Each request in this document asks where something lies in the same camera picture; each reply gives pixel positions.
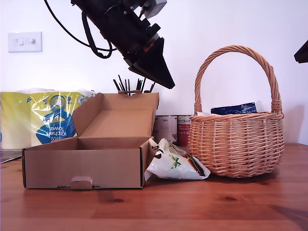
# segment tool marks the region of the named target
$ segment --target basket handle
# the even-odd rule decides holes
[[[220,48],[219,50],[213,52],[208,58],[204,61],[204,63],[201,65],[199,72],[196,77],[195,82],[195,103],[194,103],[194,113],[195,115],[197,112],[202,112],[202,105],[201,105],[201,97],[200,97],[200,87],[201,87],[201,80],[202,76],[207,69],[207,67],[210,65],[210,63],[218,56],[228,53],[228,52],[239,52],[243,54],[247,54],[248,56],[252,57],[254,60],[256,60],[263,70],[266,73],[266,76],[269,80],[269,85],[271,89],[271,112],[281,114],[282,113],[282,103],[280,99],[280,93],[278,88],[278,82],[274,73],[274,68],[268,63],[268,61],[265,60],[265,58],[254,51],[253,49],[245,46],[228,46]]]

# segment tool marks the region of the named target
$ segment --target box flap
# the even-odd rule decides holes
[[[158,93],[101,94],[89,98],[73,112],[79,137],[150,137]]]

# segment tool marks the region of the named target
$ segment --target blue package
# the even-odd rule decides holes
[[[229,107],[214,107],[211,109],[212,114],[217,115],[230,115],[230,114],[247,114],[247,113],[257,113],[256,104],[244,103],[237,106]]]

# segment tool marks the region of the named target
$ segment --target yellow packaging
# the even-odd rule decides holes
[[[1,93],[1,148],[20,149],[76,134],[72,112],[92,92]]]
[[[1,148],[21,149],[31,146],[30,108],[27,95],[19,92],[1,93]]]

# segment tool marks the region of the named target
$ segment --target food can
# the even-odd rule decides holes
[[[159,143],[162,138],[177,145],[178,117],[176,115],[157,115],[153,127],[154,141]]]
[[[178,116],[178,146],[188,146],[189,127],[191,126],[191,115]]]

